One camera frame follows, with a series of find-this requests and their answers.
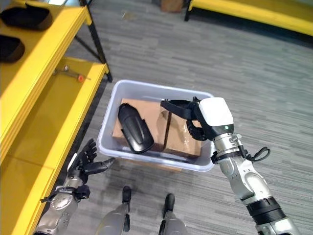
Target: black cable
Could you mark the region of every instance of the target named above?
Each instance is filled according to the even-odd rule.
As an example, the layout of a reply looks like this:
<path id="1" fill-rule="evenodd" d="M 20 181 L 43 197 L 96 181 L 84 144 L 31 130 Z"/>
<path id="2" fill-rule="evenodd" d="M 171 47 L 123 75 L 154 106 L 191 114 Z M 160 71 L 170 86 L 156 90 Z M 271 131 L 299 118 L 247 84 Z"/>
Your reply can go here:
<path id="1" fill-rule="evenodd" d="M 262 153 L 264 153 L 265 151 L 267 151 L 268 153 L 265 156 L 259 158 L 260 155 Z M 246 159 L 251 161 L 251 162 L 260 162 L 260 161 L 264 160 L 265 158 L 267 158 L 269 155 L 270 155 L 270 149 L 267 147 L 263 147 L 254 156 L 251 156 L 251 154 L 247 154 Z"/>

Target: plastic bin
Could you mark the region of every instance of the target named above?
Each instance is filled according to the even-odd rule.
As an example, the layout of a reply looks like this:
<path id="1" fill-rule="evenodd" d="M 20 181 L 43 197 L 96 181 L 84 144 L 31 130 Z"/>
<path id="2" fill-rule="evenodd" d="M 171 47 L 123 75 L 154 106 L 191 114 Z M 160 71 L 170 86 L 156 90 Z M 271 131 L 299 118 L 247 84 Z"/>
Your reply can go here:
<path id="1" fill-rule="evenodd" d="M 209 171 L 213 167 L 210 157 L 215 151 L 214 144 L 210 141 L 202 142 L 201 155 L 198 158 L 194 160 L 188 159 L 186 161 L 183 157 L 162 152 L 147 151 L 143 154 L 134 154 L 128 147 L 122 146 L 112 137 L 122 98 L 160 102 L 165 98 L 192 100 L 193 96 L 197 96 L 199 99 L 213 97 L 210 93 L 160 86 L 144 82 L 130 80 L 121 80 L 117 82 L 113 88 L 111 99 L 97 139 L 99 152 L 116 158 L 162 164 L 193 171 Z"/>

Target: yellow shelf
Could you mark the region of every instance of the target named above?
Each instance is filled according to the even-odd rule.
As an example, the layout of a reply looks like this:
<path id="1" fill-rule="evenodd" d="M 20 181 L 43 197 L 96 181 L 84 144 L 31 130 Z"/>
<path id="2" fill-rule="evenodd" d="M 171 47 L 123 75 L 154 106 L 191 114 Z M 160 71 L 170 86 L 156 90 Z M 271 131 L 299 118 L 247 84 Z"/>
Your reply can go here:
<path id="1" fill-rule="evenodd" d="M 24 3 L 16 1 L 10 6 Z M 0 21 L 2 35 L 18 37 L 25 45 L 19 61 L 0 64 L 0 164 L 79 28 L 84 22 L 91 23 L 86 7 L 62 7 L 36 1 L 28 4 L 49 8 L 53 24 L 38 32 L 7 27 Z"/>
<path id="2" fill-rule="evenodd" d="M 191 0 L 188 10 L 193 7 L 313 36 L 313 7 L 292 0 Z"/>
<path id="3" fill-rule="evenodd" d="M 106 64 L 64 58 L 64 65 L 90 78 L 79 83 L 51 76 L 1 165 L 2 235 L 32 234 L 48 196 L 105 72 Z"/>

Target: brown cardboard box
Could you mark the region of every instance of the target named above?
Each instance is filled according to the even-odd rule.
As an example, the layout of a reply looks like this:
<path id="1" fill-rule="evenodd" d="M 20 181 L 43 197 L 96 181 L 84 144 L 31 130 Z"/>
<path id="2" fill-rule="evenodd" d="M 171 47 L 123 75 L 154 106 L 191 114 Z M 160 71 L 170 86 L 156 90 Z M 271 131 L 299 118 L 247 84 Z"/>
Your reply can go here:
<path id="1" fill-rule="evenodd" d="M 193 121 L 196 127 L 201 127 L 198 121 Z M 200 156 L 201 141 L 191 137 L 186 126 L 186 120 L 171 114 L 167 142 L 164 152 L 182 157 L 195 158 Z"/>
<path id="2" fill-rule="evenodd" d="M 181 12 L 183 0 L 161 0 L 161 11 Z"/>
<path id="3" fill-rule="evenodd" d="M 134 106 L 142 119 L 145 119 L 151 135 L 155 141 L 151 150 L 161 152 L 164 149 L 165 136 L 168 127 L 169 112 L 160 106 L 159 102 L 151 102 L 146 100 L 122 99 L 122 103 L 129 103 Z M 113 137 L 116 138 L 121 145 L 128 146 L 128 143 L 121 131 L 122 126 L 116 119 Z"/>

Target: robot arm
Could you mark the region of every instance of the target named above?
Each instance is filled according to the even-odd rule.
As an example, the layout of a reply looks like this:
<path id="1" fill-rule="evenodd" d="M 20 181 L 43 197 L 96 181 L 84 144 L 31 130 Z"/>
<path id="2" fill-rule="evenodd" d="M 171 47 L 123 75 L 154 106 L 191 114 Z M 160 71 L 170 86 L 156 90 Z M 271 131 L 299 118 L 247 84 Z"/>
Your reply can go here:
<path id="1" fill-rule="evenodd" d="M 86 185 L 88 176 L 110 168 L 114 162 L 111 158 L 104 162 L 93 162 L 96 155 L 95 142 L 90 140 L 83 150 L 74 154 L 67 168 L 67 178 L 62 186 L 42 202 L 49 202 L 47 212 L 40 219 L 34 235 L 62 235 L 78 207 L 81 199 L 88 198 L 89 187 Z"/>
<path id="2" fill-rule="evenodd" d="M 194 97 L 188 104 L 182 100 L 165 100 L 161 106 L 187 119 L 193 138 L 214 143 L 216 152 L 211 159 L 220 165 L 232 190 L 248 209 L 259 235 L 301 235 L 293 221 L 283 213 L 264 178 L 253 167 L 252 162 L 266 158 L 270 150 L 264 147 L 254 157 L 247 153 L 241 135 L 234 134 L 233 117 L 223 98 L 199 100 Z M 202 128 L 196 128 L 192 120 L 198 120 Z M 265 151 L 267 154 L 258 158 Z"/>

